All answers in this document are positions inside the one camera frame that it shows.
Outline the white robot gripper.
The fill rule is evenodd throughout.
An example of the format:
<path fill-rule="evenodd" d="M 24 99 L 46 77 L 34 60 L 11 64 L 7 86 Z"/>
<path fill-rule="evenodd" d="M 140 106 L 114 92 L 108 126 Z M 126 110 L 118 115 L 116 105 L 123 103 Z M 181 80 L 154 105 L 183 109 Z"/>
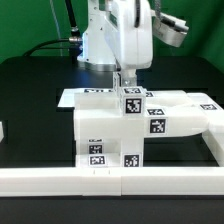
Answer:
<path fill-rule="evenodd" d="M 148 0 L 112 0 L 105 16 L 104 35 L 122 68 L 121 85 L 136 86 L 135 69 L 150 67 L 153 58 L 152 18 Z"/>

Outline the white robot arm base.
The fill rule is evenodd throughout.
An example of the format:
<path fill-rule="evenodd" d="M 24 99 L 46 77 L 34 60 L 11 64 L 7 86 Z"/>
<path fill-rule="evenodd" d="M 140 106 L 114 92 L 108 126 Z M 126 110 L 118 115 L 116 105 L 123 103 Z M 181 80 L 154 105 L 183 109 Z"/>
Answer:
<path fill-rule="evenodd" d="M 116 59 L 104 37 L 106 12 L 99 0 L 88 0 L 88 27 L 82 35 L 82 53 L 77 57 L 81 68 L 94 71 L 116 70 Z"/>

